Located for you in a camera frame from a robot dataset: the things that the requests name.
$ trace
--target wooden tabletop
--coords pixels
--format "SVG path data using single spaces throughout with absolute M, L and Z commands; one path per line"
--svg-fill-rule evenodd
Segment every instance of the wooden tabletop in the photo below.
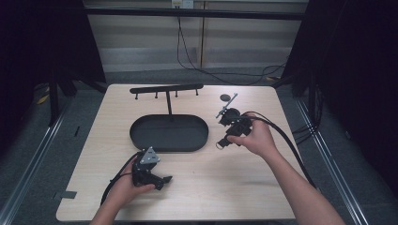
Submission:
M 120 168 L 138 151 L 130 139 L 132 123 L 147 114 L 167 114 L 165 93 L 130 93 L 132 87 L 113 84 L 101 103 L 84 149 L 70 178 L 68 191 L 75 199 L 63 199 L 56 217 L 61 221 L 91 220 L 100 206 L 104 189 Z M 161 162 L 152 170 L 159 177 L 172 175 L 171 183 L 137 197 L 121 209 L 116 220 L 198 221 L 294 218 L 274 175 L 264 160 L 245 147 L 231 144 L 220 150 L 216 143 L 228 127 L 217 113 L 225 105 L 222 94 L 234 95 L 229 105 L 241 113 L 256 111 L 278 125 L 291 139 L 291 130 L 275 90 L 271 87 L 206 85 L 195 91 L 171 94 L 174 114 L 194 114 L 208 125 L 206 145 L 192 153 L 158 153 Z M 285 140 L 271 130 L 283 156 L 302 171 Z

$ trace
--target forearm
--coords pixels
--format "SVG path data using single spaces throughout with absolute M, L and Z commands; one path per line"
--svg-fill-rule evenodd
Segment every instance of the forearm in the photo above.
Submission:
M 91 220 L 91 225 L 113 224 L 121 206 L 113 202 L 106 202 L 99 208 L 97 214 Z
M 289 201 L 298 224 L 344 224 L 328 200 L 312 187 L 278 152 L 262 156 Z

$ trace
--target metal rail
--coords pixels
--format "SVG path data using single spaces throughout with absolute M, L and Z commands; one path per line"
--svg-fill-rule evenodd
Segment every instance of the metal rail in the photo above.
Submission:
M 47 129 L 46 134 L 41 140 L 41 143 L 38 146 L 35 155 L 33 155 L 32 159 L 30 160 L 29 165 L 27 166 L 26 170 L 23 173 L 23 176 L 18 182 L 18 185 L 14 188 L 13 192 L 4 204 L 0 212 L 1 225 L 11 224 L 12 220 L 15 218 L 15 215 L 17 214 L 17 211 L 20 208 L 23 199 L 38 172 L 41 162 L 45 158 L 47 151 L 51 143 L 53 142 L 56 133 L 58 132 L 58 129 L 61 127 L 62 121 L 64 120 L 64 115 L 67 112 L 71 102 L 72 98 L 70 97 L 66 102 L 64 110 L 60 113 L 58 119 L 51 127 Z
M 357 201 L 357 198 L 354 196 L 352 193 L 350 187 L 346 183 L 336 161 L 333 158 L 333 155 L 331 154 L 328 146 L 325 143 L 325 140 L 323 139 L 321 133 L 317 130 L 314 130 L 312 127 L 311 119 L 308 115 L 308 109 L 305 103 L 303 102 L 302 99 L 297 100 L 298 108 L 302 114 L 302 117 L 305 120 L 305 123 L 307 124 L 308 129 L 310 132 L 313 134 L 313 138 L 315 141 L 316 146 L 318 147 L 319 153 L 321 154 L 322 158 L 325 161 L 325 164 L 330 172 L 330 175 L 334 181 L 334 184 L 338 188 L 340 195 L 343 198 L 343 201 L 353 218 L 355 224 L 358 225 L 368 225 L 368 221 L 363 214 L 363 211 L 360 207 L 359 202 Z

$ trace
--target gray floor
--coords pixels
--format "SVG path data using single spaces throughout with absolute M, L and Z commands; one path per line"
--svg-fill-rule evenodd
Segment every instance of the gray floor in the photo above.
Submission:
M 262 68 L 213 68 L 212 72 L 240 72 L 261 74 Z M 258 77 L 242 75 L 217 75 L 234 84 L 247 84 L 258 80 Z M 111 83 L 204 83 L 229 84 L 211 75 L 194 70 L 170 69 L 137 72 L 107 73 L 108 84 Z M 85 139 L 91 129 L 103 94 L 92 90 L 84 84 L 76 83 L 78 93 L 71 99 L 71 104 L 65 114 L 60 129 L 39 170 L 30 184 L 12 224 L 63 224 L 55 218 L 59 201 L 53 200 L 57 191 L 66 189 L 69 178 L 76 165 L 77 159 L 84 146 Z M 255 85 L 269 85 L 262 79 Z M 36 99 L 41 95 L 36 92 Z M 292 130 L 301 128 L 305 123 L 299 112 L 297 102 L 292 98 L 290 86 L 277 89 L 278 96 Z M 65 97 L 60 98 L 60 106 L 68 102 Z M 17 186 L 32 156 L 35 154 L 41 138 L 44 136 L 50 119 L 50 106 L 46 101 L 41 105 L 32 104 L 23 122 L 23 129 L 17 141 L 11 146 L 6 158 L 0 161 L 0 205 L 7 201 Z M 398 202 L 390 193 L 379 175 L 369 166 L 354 142 L 349 141 L 344 129 L 337 118 L 326 107 L 320 131 L 333 154 L 342 174 L 350 186 L 353 194 L 360 203 L 360 207 L 369 224 L 398 224 Z M 322 193 L 336 207 L 347 224 L 355 224 L 338 188 L 319 154 L 312 139 L 298 146 L 303 161 Z M 296 224 L 294 220 L 279 221 L 282 224 Z M 267 221 L 239 221 L 220 222 L 218 224 L 267 224 Z

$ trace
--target black cable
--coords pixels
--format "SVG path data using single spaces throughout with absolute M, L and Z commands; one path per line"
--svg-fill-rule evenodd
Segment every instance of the black cable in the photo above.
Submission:
M 127 165 L 129 165 L 129 163 L 136 157 L 138 156 L 139 152 L 132 155 L 131 158 L 129 158 L 129 160 L 127 160 L 127 162 L 124 164 L 124 166 L 122 167 L 122 169 L 120 169 L 120 171 L 117 173 L 117 175 L 114 177 L 114 179 L 111 180 L 111 182 L 109 183 L 108 187 L 106 187 L 105 191 L 102 194 L 102 198 L 100 200 L 100 205 L 103 204 L 103 202 L 105 202 L 106 197 L 108 196 L 109 191 L 111 190 L 111 188 L 114 186 L 114 184 L 120 179 L 120 177 L 128 174 L 128 173 L 124 173 L 121 174 L 124 169 L 127 167 Z
M 217 80 L 219 80 L 220 82 L 223 82 L 223 83 L 228 83 L 228 84 L 231 84 L 231 85 L 245 85 L 245 86 L 246 86 L 246 85 L 253 85 L 253 84 L 256 84 L 256 83 L 261 82 L 261 80 L 263 80 L 263 78 L 264 78 L 265 76 L 267 76 L 267 75 L 269 75 L 269 74 L 272 74 L 272 73 L 276 72 L 276 71 L 279 70 L 280 68 L 284 68 L 284 65 L 286 64 L 286 63 L 283 63 L 283 64 L 281 64 L 281 65 L 273 65 L 273 66 L 265 67 L 265 68 L 263 69 L 263 71 L 262 71 L 262 74 L 246 74 L 246 73 L 232 73 L 232 72 L 227 72 L 227 73 L 213 72 L 213 73 L 211 73 L 211 72 L 205 71 L 205 70 L 203 70 L 203 69 L 197 68 L 197 67 L 192 63 L 192 61 L 191 61 L 191 59 L 190 59 L 190 56 L 189 56 L 189 54 L 188 54 L 187 44 L 186 44 L 186 42 L 185 42 L 184 34 L 182 33 L 181 20 L 180 20 L 179 17 L 177 17 L 177 20 L 178 20 L 178 40 L 177 40 L 177 49 L 176 49 L 177 56 L 176 56 L 176 58 L 177 58 L 178 63 L 179 63 L 183 68 L 185 68 L 185 69 L 196 70 L 196 71 L 198 71 L 198 72 L 201 72 L 201 73 L 204 73 L 204 74 L 206 74 L 206 75 L 209 75 L 209 76 L 211 76 L 211 77 L 213 77 L 213 78 L 215 78 L 215 79 L 217 79 Z M 191 67 L 186 67 L 186 66 L 184 66 L 184 65 L 181 63 L 181 61 L 179 60 L 180 37 L 181 37 L 182 42 L 183 42 L 183 44 L 184 44 L 185 54 L 187 55 L 187 58 L 188 58 L 188 61 L 190 62 Z M 271 72 L 265 73 L 265 71 L 266 71 L 268 68 L 275 68 L 275 69 L 272 70 Z M 228 82 L 228 81 L 226 81 L 226 80 L 224 80 L 224 79 L 221 79 L 221 78 L 217 77 L 216 74 L 218 74 L 218 75 L 221 75 L 221 74 L 225 74 L 225 75 L 241 75 L 241 76 L 259 77 L 259 78 L 258 78 L 256 81 L 254 81 L 254 82 L 248 82 L 248 83 L 235 83 L 235 82 Z
M 322 95 L 319 87 L 316 88 L 316 107 L 317 107 L 317 111 L 316 111 L 316 115 L 315 115 L 315 121 L 312 124 L 306 124 L 302 127 L 300 127 L 299 129 L 293 131 L 293 134 L 298 134 L 298 133 L 302 133 L 305 131 L 309 131 L 308 134 L 300 136 L 298 138 L 295 139 L 296 141 L 296 145 L 299 145 L 303 142 L 305 142 L 306 140 L 308 140 L 311 136 L 313 136 L 313 134 L 315 132 L 318 131 L 320 124 L 321 124 L 321 119 L 322 119 L 322 113 L 323 113 L 323 104 L 324 104 L 324 96 Z
M 263 118 L 259 118 L 259 117 L 255 117 L 255 116 L 240 116 L 240 119 L 254 119 L 254 120 L 260 120 L 263 121 L 264 123 L 270 125 L 272 128 L 274 128 L 276 131 L 278 131 L 279 134 L 281 134 L 281 136 L 284 138 L 284 140 L 287 142 L 287 144 L 289 145 L 290 149 L 293 152 L 293 155 L 295 156 L 298 165 L 300 166 L 302 172 L 304 173 L 304 176 L 307 178 L 308 182 L 310 183 L 310 185 L 312 185 L 314 188 L 316 188 L 316 185 L 313 181 L 313 179 L 311 178 L 311 176 L 308 174 L 307 169 L 304 167 L 304 163 L 301 160 L 301 157 L 299 156 L 299 152 L 296 149 L 295 145 L 290 141 L 289 137 L 287 137 L 286 133 L 283 132 L 283 130 L 281 128 L 279 128 L 277 125 L 275 125 L 274 123 L 272 123 L 269 119 L 267 119 L 263 114 L 259 113 L 259 112 L 245 112 L 246 113 L 255 113 L 260 115 Z

